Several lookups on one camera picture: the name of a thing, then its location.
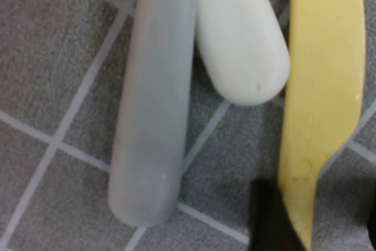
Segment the grey tiled floor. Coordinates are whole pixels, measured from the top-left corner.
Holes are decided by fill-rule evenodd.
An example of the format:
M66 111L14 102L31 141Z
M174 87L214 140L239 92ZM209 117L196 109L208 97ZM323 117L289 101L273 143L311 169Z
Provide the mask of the grey tiled floor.
M249 183L276 178L283 105L223 102L198 54L175 214L145 230L108 209L136 0L122 1L0 0L0 251L246 250ZM270 1L277 15L288 3ZM313 251L372 250L364 225L376 192L376 2L365 3L364 127L319 181Z

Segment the light grey plastic handle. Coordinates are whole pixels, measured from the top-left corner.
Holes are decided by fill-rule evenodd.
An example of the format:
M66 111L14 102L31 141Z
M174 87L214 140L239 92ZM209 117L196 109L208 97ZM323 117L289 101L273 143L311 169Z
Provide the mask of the light grey plastic handle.
M117 121L109 206L131 226L174 209L180 189L196 0L138 0Z

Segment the white plastic handle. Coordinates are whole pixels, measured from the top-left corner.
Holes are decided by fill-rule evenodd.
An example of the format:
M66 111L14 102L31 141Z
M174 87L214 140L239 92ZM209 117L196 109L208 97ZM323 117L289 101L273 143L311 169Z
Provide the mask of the white plastic handle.
M110 169L109 206L131 226L172 212L180 189L197 0L138 0Z
M217 91L238 105L275 97L290 72L269 0L198 0L196 36Z

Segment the yellow wooden handle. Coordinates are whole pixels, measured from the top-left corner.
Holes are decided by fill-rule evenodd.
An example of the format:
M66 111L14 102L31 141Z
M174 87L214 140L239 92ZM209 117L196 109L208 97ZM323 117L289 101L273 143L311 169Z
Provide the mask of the yellow wooden handle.
M291 0L289 48L278 185L310 251L317 176L352 135L361 111L363 0Z

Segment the black object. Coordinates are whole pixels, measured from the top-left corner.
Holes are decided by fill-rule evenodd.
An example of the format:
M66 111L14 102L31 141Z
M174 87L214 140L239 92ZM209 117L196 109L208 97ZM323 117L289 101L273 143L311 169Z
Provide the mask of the black object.
M374 250L376 250L376 198L374 200L370 217L367 223L368 236Z
M306 251L300 242L276 184L255 180L251 184L249 251Z

